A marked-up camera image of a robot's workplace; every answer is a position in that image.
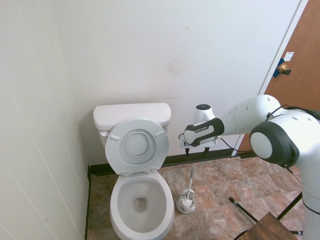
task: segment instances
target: toilet seat hinge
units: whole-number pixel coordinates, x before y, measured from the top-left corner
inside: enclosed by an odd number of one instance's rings
[[[155,167],[151,167],[150,170],[144,171],[144,172],[145,172],[146,174],[150,174],[150,173],[153,173],[155,170],[156,170]]]
[[[128,176],[132,175],[132,173],[130,173],[130,172],[127,173],[127,171],[121,171],[121,175],[124,177],[128,177]]]

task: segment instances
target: black baseboard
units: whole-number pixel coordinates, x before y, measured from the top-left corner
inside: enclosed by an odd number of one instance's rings
[[[88,165],[88,180],[89,180],[89,194],[88,194],[88,203],[86,206],[86,218],[85,218],[85,234],[84,234],[84,240],[87,240],[88,238],[88,226],[89,226],[89,210],[90,210],[90,192],[91,192],[91,168]]]
[[[230,158],[233,150],[232,149],[222,149],[216,151],[209,151],[205,156],[203,152],[196,152],[190,153],[189,157],[187,155],[174,155],[174,156],[167,156],[164,160],[163,167],[170,167],[180,164],[192,164],[198,162],[205,162],[211,161],[216,159],[224,159]],[[246,152],[246,153],[239,153],[236,157],[240,157],[242,159],[256,157],[257,155],[254,152]],[[90,174],[97,175],[97,176],[104,176],[104,175],[111,175],[116,174],[111,166],[106,164],[99,164],[99,165],[91,165],[90,166]]]

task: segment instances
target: tile floor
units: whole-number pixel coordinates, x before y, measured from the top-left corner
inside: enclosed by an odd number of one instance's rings
[[[191,164],[163,167],[158,172],[168,183],[175,201],[189,185]],[[299,181],[286,169],[258,157],[223,158],[194,163],[192,189],[196,209],[188,215],[175,210],[165,240],[233,240],[254,222],[230,203],[233,197],[258,220],[267,212],[276,217],[301,192]],[[291,168],[299,177],[295,167]],[[119,240],[109,214],[117,175],[91,179],[88,240]],[[281,220],[289,230],[301,231],[304,209],[300,201]]]

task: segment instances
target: door knob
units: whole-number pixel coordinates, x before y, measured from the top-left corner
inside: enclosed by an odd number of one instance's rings
[[[291,73],[291,69],[289,69],[287,65],[278,67],[278,70],[280,74],[285,74],[287,76],[289,76],[289,74]]]

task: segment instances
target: toilet brush holder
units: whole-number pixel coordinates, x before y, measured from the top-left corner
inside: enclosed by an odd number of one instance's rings
[[[189,198],[187,199],[188,191],[189,188],[184,189],[182,195],[175,202],[176,208],[182,214],[190,214],[196,209],[194,203],[195,192],[190,189]]]

